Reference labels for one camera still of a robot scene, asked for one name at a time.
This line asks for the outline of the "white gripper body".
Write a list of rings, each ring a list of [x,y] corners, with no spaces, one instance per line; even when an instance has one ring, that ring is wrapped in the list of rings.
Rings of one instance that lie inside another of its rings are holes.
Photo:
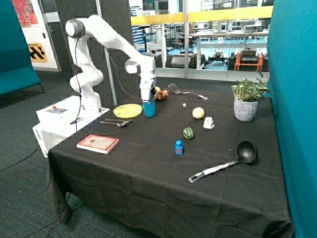
[[[140,90],[142,101],[149,101],[154,98],[156,95],[156,79],[141,79],[140,81]]]

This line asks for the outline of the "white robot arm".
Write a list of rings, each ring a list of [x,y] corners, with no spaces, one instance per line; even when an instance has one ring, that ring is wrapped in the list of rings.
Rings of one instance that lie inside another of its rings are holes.
[[[151,53],[139,52],[134,46],[119,35],[105,20],[98,15],[89,18],[77,18],[67,21],[69,50],[73,62],[82,72],[70,80],[71,87],[81,94],[85,109],[98,110],[101,106],[100,96],[93,87],[103,81],[104,75],[92,62],[87,40],[95,39],[106,49],[123,51],[129,56],[125,63],[128,74],[141,77],[140,90],[142,101],[154,99],[156,95],[155,58]]]

